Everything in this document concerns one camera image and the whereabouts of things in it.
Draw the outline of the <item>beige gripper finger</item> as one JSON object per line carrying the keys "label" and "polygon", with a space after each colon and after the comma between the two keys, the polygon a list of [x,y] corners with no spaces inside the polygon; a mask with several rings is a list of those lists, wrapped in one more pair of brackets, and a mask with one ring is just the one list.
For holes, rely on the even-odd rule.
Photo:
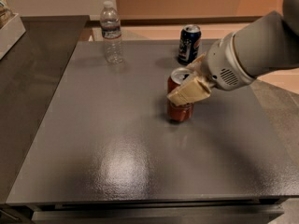
{"label": "beige gripper finger", "polygon": [[200,72],[201,63],[204,60],[205,56],[206,56],[205,53],[201,54],[199,57],[197,57],[191,63],[189,63],[186,66],[186,68],[199,73]]}
{"label": "beige gripper finger", "polygon": [[211,95],[211,89],[203,77],[189,76],[183,83],[173,89],[167,99],[174,105],[186,105],[204,100]]}

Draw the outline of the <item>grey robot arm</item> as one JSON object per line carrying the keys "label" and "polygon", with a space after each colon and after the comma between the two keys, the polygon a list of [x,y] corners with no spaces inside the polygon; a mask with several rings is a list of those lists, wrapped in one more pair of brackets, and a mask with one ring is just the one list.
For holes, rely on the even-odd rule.
{"label": "grey robot arm", "polygon": [[208,98],[211,90],[233,91],[257,77],[299,65],[299,0],[283,0],[272,11],[243,29],[216,41],[190,63],[192,73],[167,99],[186,105]]}

